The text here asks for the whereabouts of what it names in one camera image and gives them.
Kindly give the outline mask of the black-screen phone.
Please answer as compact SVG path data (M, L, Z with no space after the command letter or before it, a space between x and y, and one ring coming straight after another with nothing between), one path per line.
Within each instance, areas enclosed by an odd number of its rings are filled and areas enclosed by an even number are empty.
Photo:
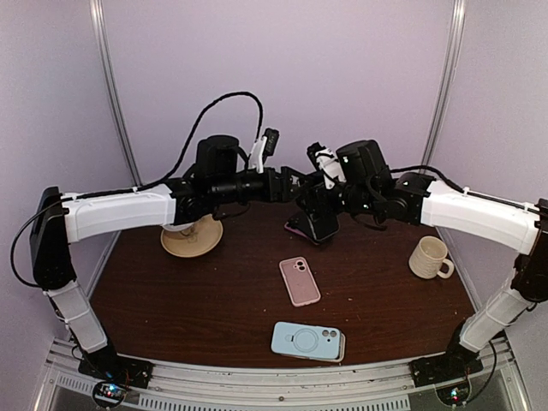
M318 243L328 241L340 228L337 214L324 188L314 188L307 194L307 217L313 239Z

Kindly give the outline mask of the pink phone case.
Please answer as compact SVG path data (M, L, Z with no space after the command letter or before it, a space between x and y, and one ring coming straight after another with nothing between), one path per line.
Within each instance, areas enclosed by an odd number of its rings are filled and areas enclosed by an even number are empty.
M278 267L294 307L311 305L321 299L318 285L304 257L282 260Z

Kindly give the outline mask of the light blue phone case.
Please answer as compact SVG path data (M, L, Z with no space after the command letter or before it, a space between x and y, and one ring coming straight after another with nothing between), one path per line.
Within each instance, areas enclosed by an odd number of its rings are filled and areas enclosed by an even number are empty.
M280 347L284 344L284 340L288 339L289 336L301 336L302 341L299 341L301 349L310 351L314 349L314 345L318 342L318 340L325 341L326 338L336 337L338 334L343 333L339 329L333 327L304 325L280 321L274 325L271 345L275 343L278 347Z

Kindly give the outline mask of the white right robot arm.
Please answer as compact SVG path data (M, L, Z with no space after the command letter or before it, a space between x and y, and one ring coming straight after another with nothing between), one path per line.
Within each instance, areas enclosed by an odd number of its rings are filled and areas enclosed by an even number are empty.
M480 194L430 166L392 169L375 140L355 141L335 151L314 143L307 156L315 171L296 202L312 241L330 239L339 229L339 215L346 213L372 217L374 229L395 220L452 229L516 251L510 278L456 328L439 359L445 377L458 377L496 334L547 300L546 200L530 204Z

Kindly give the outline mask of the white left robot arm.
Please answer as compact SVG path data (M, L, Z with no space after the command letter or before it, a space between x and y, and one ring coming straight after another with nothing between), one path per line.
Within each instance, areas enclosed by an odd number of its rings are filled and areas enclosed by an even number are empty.
M226 204L293 200L305 176L287 166L280 170L264 166L274 141L270 134L258 138L242 171L236 168L243 154L238 139L213 135L198 143L195 162L184 176L152 188L61 194L52 187L43 192L42 214L30 237L33 277L103 379L118 378L123 363L78 283L70 244L145 226L185 229Z

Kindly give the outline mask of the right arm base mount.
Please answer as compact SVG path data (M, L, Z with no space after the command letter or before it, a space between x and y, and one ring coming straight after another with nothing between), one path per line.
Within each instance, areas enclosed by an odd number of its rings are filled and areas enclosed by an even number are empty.
M471 399L469 377L481 372L484 366L477 352L456 343L442 354L412 360L409 368L416 388L434 385L438 400L456 408Z

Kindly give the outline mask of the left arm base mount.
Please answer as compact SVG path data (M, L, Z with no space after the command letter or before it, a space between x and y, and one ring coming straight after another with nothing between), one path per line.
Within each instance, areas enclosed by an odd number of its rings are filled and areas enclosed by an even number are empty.
M145 389L152 377L153 364L117 356L112 364L93 363L88 355L82 355L78 372L97 379L91 397L101 408L120 406L133 389Z

